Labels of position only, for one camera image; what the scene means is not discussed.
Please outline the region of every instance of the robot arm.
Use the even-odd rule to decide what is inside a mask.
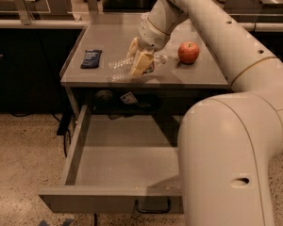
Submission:
[[[283,64],[211,0],[158,0],[139,45],[161,49],[187,16],[234,94],[206,99],[179,131],[188,226],[274,226],[268,164],[283,152]]]

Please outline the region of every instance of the gray drawer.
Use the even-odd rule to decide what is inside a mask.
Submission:
[[[40,197],[57,213],[183,213],[178,121],[110,120],[83,105],[59,186]]]

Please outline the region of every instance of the apple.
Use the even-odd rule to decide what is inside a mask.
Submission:
[[[199,47],[193,41],[185,41],[178,48],[179,60],[184,64],[192,64],[199,56]]]

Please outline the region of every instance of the black cabinet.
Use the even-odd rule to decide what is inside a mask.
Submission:
[[[68,107],[59,71],[79,29],[0,29],[0,112],[58,113]]]
[[[283,32],[255,32],[252,34],[283,62]]]

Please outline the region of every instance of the terrazzo floor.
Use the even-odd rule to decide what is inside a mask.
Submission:
[[[57,129],[52,115],[0,114],[0,225],[94,225],[93,215],[53,214],[38,196],[41,187],[58,184],[65,161]],[[275,226],[283,226],[283,154],[271,162],[270,185]],[[183,226],[184,217],[100,214],[98,225]]]

